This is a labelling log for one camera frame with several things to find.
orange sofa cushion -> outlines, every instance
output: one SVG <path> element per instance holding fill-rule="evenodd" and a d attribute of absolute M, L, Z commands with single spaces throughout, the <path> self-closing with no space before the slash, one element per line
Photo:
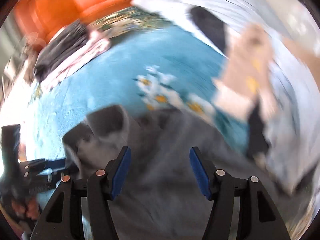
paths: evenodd
<path fill-rule="evenodd" d="M 76 19 L 88 24 L 130 6 L 131 0 L 19 0 L 14 8 L 24 35 L 36 32 L 49 42 L 63 26 Z"/>

metal screw head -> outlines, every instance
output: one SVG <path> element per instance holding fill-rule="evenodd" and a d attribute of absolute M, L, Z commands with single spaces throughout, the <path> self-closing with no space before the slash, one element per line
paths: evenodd
<path fill-rule="evenodd" d="M 224 170 L 217 170 L 216 173 L 219 176 L 224 176 L 226 174 L 226 172 Z"/>
<path fill-rule="evenodd" d="M 62 182 L 67 182 L 70 180 L 70 176 L 69 175 L 65 175 L 61 178 Z"/>
<path fill-rule="evenodd" d="M 250 178 L 250 180 L 251 180 L 252 182 L 258 182 L 258 181 L 259 181 L 259 179 L 258 179 L 256 176 L 252 176 L 252 177 Z"/>
<path fill-rule="evenodd" d="M 96 172 L 97 176 L 103 176 L 104 174 L 106 174 L 106 172 L 104 170 L 97 170 L 97 172 Z"/>

folded clothes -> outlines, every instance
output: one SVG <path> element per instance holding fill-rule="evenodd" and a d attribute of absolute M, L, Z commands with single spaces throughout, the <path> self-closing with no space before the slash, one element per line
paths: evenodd
<path fill-rule="evenodd" d="M 110 48 L 110 40 L 97 30 L 90 29 L 88 42 L 66 58 L 41 82 L 41 90 L 49 92 L 65 78 L 78 71 L 93 58 Z"/>
<path fill-rule="evenodd" d="M 35 78 L 41 82 L 57 68 L 67 57 L 83 47 L 88 41 L 86 25 L 79 20 L 65 27 L 40 52 L 34 68 Z"/>

gray clothing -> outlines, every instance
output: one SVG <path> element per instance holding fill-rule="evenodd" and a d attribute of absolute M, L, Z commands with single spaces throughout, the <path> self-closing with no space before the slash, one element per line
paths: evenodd
<path fill-rule="evenodd" d="M 132 163 L 122 192 L 109 202 L 120 239 L 202 238 L 212 202 L 201 195 L 193 175 L 189 162 L 193 146 L 233 177 L 257 176 L 285 221 L 300 218 L 310 200 L 305 191 L 291 198 L 280 194 L 269 176 L 232 151 L 217 129 L 177 109 L 151 111 L 134 119 L 121 106 L 110 106 L 89 114 L 63 137 L 63 143 L 67 163 L 75 162 L 82 178 L 105 168 L 123 146 L 131 148 Z M 233 236 L 237 224 L 234 219 Z"/>

blue rug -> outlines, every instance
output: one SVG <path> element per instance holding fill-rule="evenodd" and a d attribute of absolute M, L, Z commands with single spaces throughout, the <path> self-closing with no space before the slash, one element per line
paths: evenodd
<path fill-rule="evenodd" d="M 136 116 L 161 107 L 185 108 L 215 125 L 238 152 L 247 125 L 216 111 L 211 78 L 225 58 L 177 26 L 133 32 L 29 106 L 28 159 L 64 157 L 62 136 L 99 108 L 123 105 Z"/>

